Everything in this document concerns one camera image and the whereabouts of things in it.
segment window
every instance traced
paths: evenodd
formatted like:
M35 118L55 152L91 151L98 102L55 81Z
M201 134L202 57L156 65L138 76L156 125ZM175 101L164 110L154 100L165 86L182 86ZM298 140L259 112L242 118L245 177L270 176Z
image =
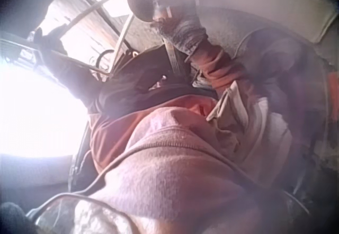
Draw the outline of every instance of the window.
M67 89L2 60L0 99L0 153L57 157L79 149L87 110Z

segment person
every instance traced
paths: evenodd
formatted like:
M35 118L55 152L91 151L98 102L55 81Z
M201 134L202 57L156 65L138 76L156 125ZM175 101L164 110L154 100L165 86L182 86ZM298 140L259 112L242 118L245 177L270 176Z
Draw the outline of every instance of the person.
M132 69L103 83L56 60L47 49L63 50L56 31L37 37L51 72L88 108L91 152L105 181L90 198L123 212L139 233L283 232L287 205L272 189L292 147L288 97L269 101L274 94L265 95L243 65L211 44L191 1L152 27L217 96L187 84L150 90L159 70L151 77ZM158 66L154 53L135 62L147 56ZM73 233L112 229L119 230L116 217L76 206Z

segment raised arm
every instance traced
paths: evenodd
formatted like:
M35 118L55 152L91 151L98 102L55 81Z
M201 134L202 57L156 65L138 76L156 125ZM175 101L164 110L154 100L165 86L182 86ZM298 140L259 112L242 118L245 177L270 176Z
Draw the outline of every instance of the raised arm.
M197 15L194 0L176 0L171 7L172 17L152 24L157 32L203 71L218 95L221 95L235 80L246 94L252 93L245 68L232 60L222 47L208 41L205 28Z
M41 46L43 62L50 72L62 83L71 94L80 99L89 112L96 112L94 100L102 87L102 82L96 80L88 69L81 68L69 61L64 61L51 50L67 54L62 42L58 39L59 31L64 26L52 30L48 35L42 36L41 29L34 35L34 42Z
M212 45L207 39L204 39L190 60L198 65L219 96L234 81L237 81L244 93L253 94L253 86L249 81L246 69L241 63L232 60L221 46Z

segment sleeve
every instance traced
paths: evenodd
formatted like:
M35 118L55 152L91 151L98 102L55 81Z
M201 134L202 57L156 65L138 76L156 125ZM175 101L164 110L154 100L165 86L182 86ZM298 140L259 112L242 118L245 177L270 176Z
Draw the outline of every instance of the sleeve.
M90 113L96 113L95 99L97 98L103 82L92 76L88 69L64 62L49 50L45 50L45 64L49 71L63 84L74 97L80 99Z
M214 46L208 40L204 40L190 60L199 66L219 97L234 81L237 81L243 94L255 96L245 67L236 60L232 60L221 46Z

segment hand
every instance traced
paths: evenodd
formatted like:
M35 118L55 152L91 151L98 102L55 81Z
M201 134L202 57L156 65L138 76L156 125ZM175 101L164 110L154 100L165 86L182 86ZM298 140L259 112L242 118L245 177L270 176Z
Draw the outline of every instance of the hand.
M63 43L59 39L60 33L64 31L66 25L53 29L49 34L42 35L42 29L38 28L34 34L33 42L39 45L39 54L36 55L37 65L43 63L53 74L59 74L65 70L66 65L60 60L60 57L53 54L51 50L58 51L67 55Z
M170 10L171 17L159 19L151 27L179 51L190 56L207 39L206 29L201 26L197 15L195 0L173 0Z
M42 29L38 28L34 34L33 42L40 45L42 49L55 50L62 54L67 55L63 43L59 39L60 33L63 32L66 25L59 26L53 29L49 34L42 35Z

